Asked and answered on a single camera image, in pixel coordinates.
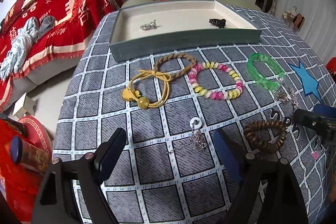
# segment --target tablecloth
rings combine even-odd
[[[250,147],[243,135],[248,122],[260,119],[292,116],[292,105],[276,101],[273,95],[255,84],[246,72],[248,57],[261,52],[275,58],[286,72],[286,91],[293,88],[300,107],[313,110],[319,101],[303,89],[299,75],[293,69],[300,63],[319,82],[322,103],[334,106],[335,83],[311,48],[277,18],[254,10],[229,6],[262,29],[259,44],[227,45],[193,48],[188,52],[199,62],[222,62],[234,68],[244,82],[244,90],[234,100],[209,100],[196,95],[187,76],[171,83],[171,94],[163,107],[142,110],[121,98],[121,91],[137,74],[137,69],[151,69],[154,62],[167,53],[149,55],[116,63],[108,41],[117,13],[103,18],[79,62],[60,112],[54,157],[74,160],[95,151],[107,141],[117,127],[128,134],[128,141],[103,193],[120,223],[210,224],[225,216],[236,197],[239,186],[234,182],[216,154],[212,134],[223,128],[229,137],[248,152],[259,154]],[[188,65],[186,60],[171,60],[161,71],[175,72]],[[263,63],[257,69],[268,79],[274,73]],[[199,83],[208,90],[233,88],[226,73],[210,69],[198,75]],[[136,87],[150,99],[161,96],[163,85],[158,79],[137,82]],[[186,143],[190,136],[189,121],[199,117],[207,148],[197,153],[188,146],[171,155],[162,153]],[[328,204],[327,192],[332,187],[335,170],[335,149],[320,145],[314,131],[294,127],[288,129],[284,147],[268,158],[285,157],[290,161],[302,190],[310,223],[319,223]],[[263,131],[267,140],[277,137],[275,131]],[[314,160],[311,153],[318,151]],[[265,195],[267,182],[259,187],[249,223],[255,223]],[[73,184],[81,216],[92,223],[85,207],[81,187]]]

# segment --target floor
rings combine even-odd
[[[38,119],[53,135],[55,135],[59,113],[62,107],[63,98],[67,92],[68,85],[75,68],[64,71],[28,93],[28,97],[36,101],[36,112],[34,117]],[[13,120],[14,105],[4,113]]]

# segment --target blue jar lid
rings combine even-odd
[[[14,164],[19,164],[22,159],[22,140],[19,136],[14,136],[10,143],[10,157]]]

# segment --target open box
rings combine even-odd
[[[225,19],[218,28],[209,19]],[[157,29],[141,25],[156,20]],[[216,0],[156,1],[120,9],[110,37],[115,61],[213,45],[259,43],[261,30]]]

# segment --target pink heart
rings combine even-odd
[[[315,160],[318,160],[318,158],[319,158],[319,152],[318,152],[318,151],[315,151],[315,152],[311,153],[311,156],[312,156]]]

